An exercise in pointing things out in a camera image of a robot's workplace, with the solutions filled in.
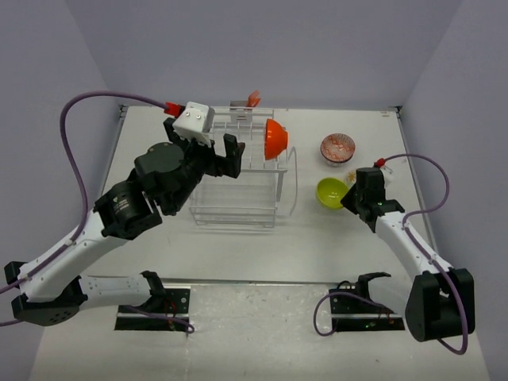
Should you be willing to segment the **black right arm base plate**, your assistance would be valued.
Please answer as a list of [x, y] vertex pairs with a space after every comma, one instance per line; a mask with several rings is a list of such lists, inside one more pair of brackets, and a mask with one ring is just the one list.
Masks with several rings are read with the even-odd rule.
[[[356, 294], [353, 286], [329, 289], [329, 293]], [[333, 331], [343, 332], [377, 332], [404, 331], [403, 319], [391, 310], [372, 306], [357, 298], [344, 295], [333, 296], [329, 300]]]

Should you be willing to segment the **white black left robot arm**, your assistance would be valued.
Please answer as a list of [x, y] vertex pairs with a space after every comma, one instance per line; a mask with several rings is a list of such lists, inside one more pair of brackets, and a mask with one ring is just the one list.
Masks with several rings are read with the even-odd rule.
[[128, 277], [84, 275], [105, 254], [175, 216], [204, 175], [237, 178], [245, 144], [224, 134], [225, 155], [213, 144], [182, 138], [174, 119], [164, 121], [166, 142], [154, 144], [134, 160], [129, 177], [110, 188], [79, 226], [57, 245], [57, 257], [45, 253], [4, 267], [7, 283], [20, 294], [11, 302], [16, 323], [43, 327], [60, 324], [82, 310], [121, 306], [150, 318], [167, 300], [160, 277], [143, 271]]

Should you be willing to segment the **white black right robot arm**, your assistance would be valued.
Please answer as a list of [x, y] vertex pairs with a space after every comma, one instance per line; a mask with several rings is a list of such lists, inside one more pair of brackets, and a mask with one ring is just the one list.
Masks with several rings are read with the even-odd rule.
[[402, 316], [419, 342], [467, 339], [475, 330], [474, 279], [440, 257], [410, 224], [399, 202], [386, 198], [377, 167], [356, 172], [356, 182], [341, 200], [394, 253], [411, 284], [386, 272], [360, 275], [354, 302], [371, 312], [381, 305]]

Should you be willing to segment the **red rim zigzag bowl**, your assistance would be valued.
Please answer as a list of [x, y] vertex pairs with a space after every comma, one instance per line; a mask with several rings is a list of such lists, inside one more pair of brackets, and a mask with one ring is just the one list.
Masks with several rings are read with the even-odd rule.
[[353, 158], [356, 143], [344, 133], [333, 133], [322, 140], [319, 151], [327, 164], [340, 166]]

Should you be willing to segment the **lime green bowl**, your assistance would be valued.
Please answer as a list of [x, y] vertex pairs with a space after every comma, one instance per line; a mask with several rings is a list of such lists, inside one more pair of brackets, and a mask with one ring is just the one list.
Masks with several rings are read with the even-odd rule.
[[315, 193], [322, 206], [339, 210], [343, 208], [341, 200], [348, 193], [348, 187], [339, 179], [324, 178], [318, 182]]

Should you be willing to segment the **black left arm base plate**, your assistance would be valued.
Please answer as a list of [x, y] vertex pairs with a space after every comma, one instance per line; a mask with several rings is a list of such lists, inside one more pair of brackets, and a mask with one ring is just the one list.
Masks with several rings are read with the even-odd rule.
[[165, 287], [166, 296], [157, 306], [139, 306], [141, 314], [126, 306], [117, 309], [115, 331], [190, 333], [189, 317], [190, 287], [170, 285]]

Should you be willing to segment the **white green orange patterned bowl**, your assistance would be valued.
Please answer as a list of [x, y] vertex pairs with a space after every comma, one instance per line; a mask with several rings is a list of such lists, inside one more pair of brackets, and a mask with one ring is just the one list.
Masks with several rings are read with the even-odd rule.
[[348, 188], [351, 188], [356, 183], [356, 170], [349, 171], [344, 176], [344, 183]]

